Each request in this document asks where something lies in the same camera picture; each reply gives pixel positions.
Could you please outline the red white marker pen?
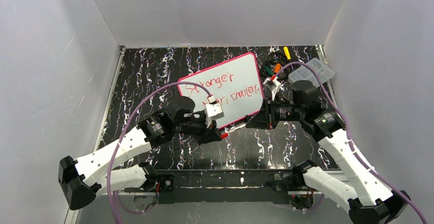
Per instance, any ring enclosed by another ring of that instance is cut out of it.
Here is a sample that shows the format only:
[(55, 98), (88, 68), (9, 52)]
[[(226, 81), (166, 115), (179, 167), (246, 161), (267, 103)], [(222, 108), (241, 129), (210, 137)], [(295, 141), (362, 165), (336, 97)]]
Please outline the red white marker pen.
[(244, 128), (245, 126), (246, 126), (246, 122), (239, 121), (237, 123), (233, 123), (229, 126), (221, 128), (220, 129), (221, 138), (224, 139), (224, 138), (228, 137), (230, 133), (237, 131), (241, 128)]

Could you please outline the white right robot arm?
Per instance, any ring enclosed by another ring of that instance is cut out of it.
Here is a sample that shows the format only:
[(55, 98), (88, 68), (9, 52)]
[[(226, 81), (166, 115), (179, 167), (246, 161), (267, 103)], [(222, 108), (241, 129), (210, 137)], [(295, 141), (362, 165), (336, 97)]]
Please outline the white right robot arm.
[(247, 128), (274, 129), (280, 121), (297, 121), (338, 164), (349, 184), (331, 176), (310, 160), (294, 166), (293, 183), (321, 192), (347, 211), (352, 223), (389, 223), (408, 203), (405, 191), (393, 190), (374, 176), (355, 156), (346, 137), (346, 127), (337, 111), (320, 103), (320, 91), (312, 82), (292, 84), (292, 101), (263, 100)]

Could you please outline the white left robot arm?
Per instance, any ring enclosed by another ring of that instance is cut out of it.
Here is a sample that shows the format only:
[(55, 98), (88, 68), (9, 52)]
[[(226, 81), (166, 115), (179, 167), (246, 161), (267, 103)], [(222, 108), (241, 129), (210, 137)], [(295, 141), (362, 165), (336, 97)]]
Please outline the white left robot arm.
[(216, 120), (224, 116), (214, 97), (204, 109), (194, 111), (192, 99), (180, 96), (167, 109), (153, 112), (109, 145), (79, 158), (59, 161), (58, 182), (70, 210), (79, 210), (108, 189), (144, 188), (159, 179), (148, 163), (127, 169), (116, 167), (129, 159), (171, 141), (176, 134), (194, 136), (198, 144), (221, 141)]

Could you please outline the pink framed whiteboard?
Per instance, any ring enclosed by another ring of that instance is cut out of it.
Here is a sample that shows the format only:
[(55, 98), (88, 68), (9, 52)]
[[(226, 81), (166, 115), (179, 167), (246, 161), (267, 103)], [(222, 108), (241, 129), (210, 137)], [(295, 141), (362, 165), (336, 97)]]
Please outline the pink framed whiteboard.
[(264, 92), (255, 54), (249, 52), (179, 79), (207, 88), (222, 105), (224, 128), (255, 114), (261, 108)]

